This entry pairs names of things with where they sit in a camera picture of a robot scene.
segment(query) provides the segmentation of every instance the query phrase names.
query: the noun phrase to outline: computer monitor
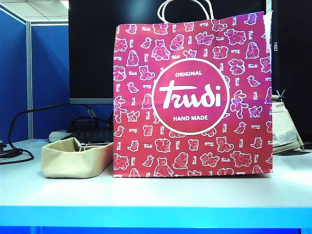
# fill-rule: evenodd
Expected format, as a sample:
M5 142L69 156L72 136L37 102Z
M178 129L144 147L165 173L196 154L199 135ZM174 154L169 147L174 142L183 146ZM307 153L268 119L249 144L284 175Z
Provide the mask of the computer monitor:
M199 0L208 9L204 0ZM119 24L162 23L157 16L164 0L70 0L69 69L70 102L113 103L113 50ZM214 17L265 11L265 0L211 0ZM201 8L191 0L168 4L166 19L190 22L205 19Z
M300 1L294 8L292 0L272 0L273 50L272 82L273 93L285 90L283 99L296 129L305 143L312 148L310 59L312 28L299 27L296 20L308 22L312 3Z

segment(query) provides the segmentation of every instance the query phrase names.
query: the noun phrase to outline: keyboard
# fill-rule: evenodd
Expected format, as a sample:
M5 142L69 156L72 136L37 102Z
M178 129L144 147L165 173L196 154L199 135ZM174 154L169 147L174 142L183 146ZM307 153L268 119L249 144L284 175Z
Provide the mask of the keyboard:
M75 137L81 144L105 145L114 141L113 133L112 129L77 130L62 140Z

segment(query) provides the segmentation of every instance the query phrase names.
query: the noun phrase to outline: ceiling tile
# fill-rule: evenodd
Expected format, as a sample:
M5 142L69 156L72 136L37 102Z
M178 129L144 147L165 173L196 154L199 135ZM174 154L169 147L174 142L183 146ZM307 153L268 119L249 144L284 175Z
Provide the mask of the ceiling tile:
M58 0L29 1L28 4L36 8L44 16L67 16L68 10Z
M26 2L26 0L0 0L0 3L7 3L7 2Z
M47 16L49 20L67 20L68 16Z
M3 4L5 7L7 7L12 12L18 14L21 17L27 17L27 16L43 16L40 12L38 12L36 9L34 9L32 6L30 6L26 2L9 2Z
M34 17L34 16L29 16L29 17L23 17L25 20L48 20L47 17Z

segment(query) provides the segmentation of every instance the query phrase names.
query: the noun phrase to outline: cable plug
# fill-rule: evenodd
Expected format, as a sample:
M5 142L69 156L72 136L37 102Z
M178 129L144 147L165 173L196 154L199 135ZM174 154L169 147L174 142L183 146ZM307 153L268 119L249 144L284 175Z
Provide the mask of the cable plug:
M96 115L96 113L94 112L94 110L89 109L89 110L88 110L88 114L89 114L89 116L90 116L91 118L96 118L96 117L97 117L97 115Z
M3 149L6 147L7 145L3 143L3 141L0 139L0 153L3 153Z

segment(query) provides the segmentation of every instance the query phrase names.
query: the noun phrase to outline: paper bag handle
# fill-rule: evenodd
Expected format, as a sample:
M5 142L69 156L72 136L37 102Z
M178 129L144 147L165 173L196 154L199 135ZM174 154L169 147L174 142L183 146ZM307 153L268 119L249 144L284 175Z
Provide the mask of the paper bag handle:
M158 18L159 18L161 21L163 21L164 23L169 23L169 22L165 19L165 9L166 9L166 6L167 6L170 2L172 2L172 1L174 1L174 0L166 0L166 1L164 1L164 2L160 5L160 7L158 8L158 11L157 11ZM209 18L209 15L208 15L208 12L207 12L206 8L205 8L199 1L197 1L197 0L192 0L192 1L196 2L196 3L201 7L201 9L204 11L204 13L205 13L205 15L206 15L207 20L209 20L210 18ZM210 2L209 0L205 0L205 1L206 1L206 2L208 3L208 5L209 5L209 11L210 11L211 19L214 19L214 13L213 13L213 8L212 8L212 5L211 5L211 2Z

